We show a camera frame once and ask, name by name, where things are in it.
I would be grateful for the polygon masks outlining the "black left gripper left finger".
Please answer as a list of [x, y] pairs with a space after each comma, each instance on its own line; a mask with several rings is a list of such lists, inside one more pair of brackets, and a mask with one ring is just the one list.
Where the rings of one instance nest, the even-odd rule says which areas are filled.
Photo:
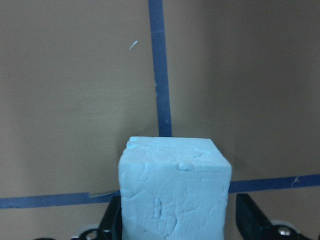
[[121, 197], [114, 196], [109, 202], [107, 209], [99, 224], [100, 240], [122, 239], [122, 209]]

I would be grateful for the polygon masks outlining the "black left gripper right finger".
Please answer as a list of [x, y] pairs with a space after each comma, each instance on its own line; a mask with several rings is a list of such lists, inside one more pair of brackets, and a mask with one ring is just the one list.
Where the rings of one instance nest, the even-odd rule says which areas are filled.
[[272, 222], [246, 193], [236, 195], [235, 222], [244, 240], [276, 240]]

